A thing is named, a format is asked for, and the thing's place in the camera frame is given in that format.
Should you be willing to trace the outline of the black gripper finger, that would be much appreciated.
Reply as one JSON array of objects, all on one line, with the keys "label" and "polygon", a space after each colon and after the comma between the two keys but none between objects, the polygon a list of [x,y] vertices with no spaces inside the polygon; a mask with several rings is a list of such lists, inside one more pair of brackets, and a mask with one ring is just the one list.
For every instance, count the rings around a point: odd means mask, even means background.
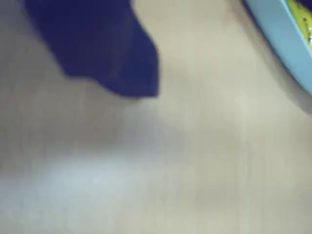
[{"label": "black gripper finger", "polygon": [[129,51],[127,0],[26,0],[31,22],[70,77],[125,86]]},{"label": "black gripper finger", "polygon": [[158,51],[141,25],[130,0],[115,0],[118,20],[114,42],[119,52],[116,77],[109,89],[128,98],[153,98],[159,93]]}]

